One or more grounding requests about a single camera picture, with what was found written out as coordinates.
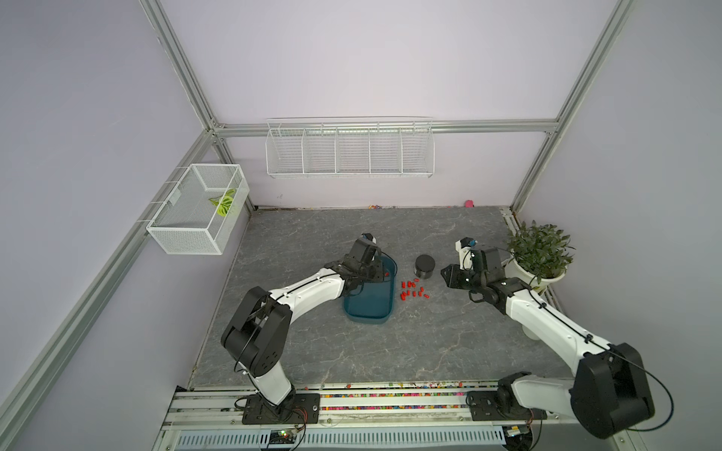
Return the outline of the teal plastic storage box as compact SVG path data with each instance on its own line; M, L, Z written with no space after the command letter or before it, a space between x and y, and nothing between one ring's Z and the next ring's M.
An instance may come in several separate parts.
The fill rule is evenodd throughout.
M351 321L383 324L393 312L398 265L385 253L381 253L381 257L385 272L390 273L389 278L380 283L366 283L343 298L343 311Z

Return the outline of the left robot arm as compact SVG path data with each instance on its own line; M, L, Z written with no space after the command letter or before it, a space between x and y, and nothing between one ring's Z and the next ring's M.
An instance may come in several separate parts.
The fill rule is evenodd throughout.
M342 259L280 289L253 287L242 298L221 336L221 345L249 377L261 398L274 408L293 402L295 388L280 359L291 325L314 308L384 281L376 238L364 233Z

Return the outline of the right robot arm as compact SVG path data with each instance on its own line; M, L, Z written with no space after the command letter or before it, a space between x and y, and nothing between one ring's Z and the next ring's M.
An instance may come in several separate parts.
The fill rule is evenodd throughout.
M455 248L458 262L440 272L446 285L521 324L528 337L546 344L572 372L569 378L554 379L521 371L499 380L488 403L497 416L530 420L542 412L556 413L573 417L599 439L654 416L650 374L635 348L594 336L545 302L530 284L508 277L498 249L479 249L470 238L459 240Z

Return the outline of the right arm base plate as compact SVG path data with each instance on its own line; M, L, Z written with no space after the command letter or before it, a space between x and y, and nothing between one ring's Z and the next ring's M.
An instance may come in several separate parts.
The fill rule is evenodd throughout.
M522 407L510 391L470 391L466 393L466 405L473 421L517 421L531 423L546 420L544 410Z

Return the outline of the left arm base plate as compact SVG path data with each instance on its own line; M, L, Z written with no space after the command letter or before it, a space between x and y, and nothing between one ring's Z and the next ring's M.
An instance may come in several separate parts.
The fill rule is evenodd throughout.
M244 397L244 425L317 424L321 413L321 397L301 392L276 406L261 395Z

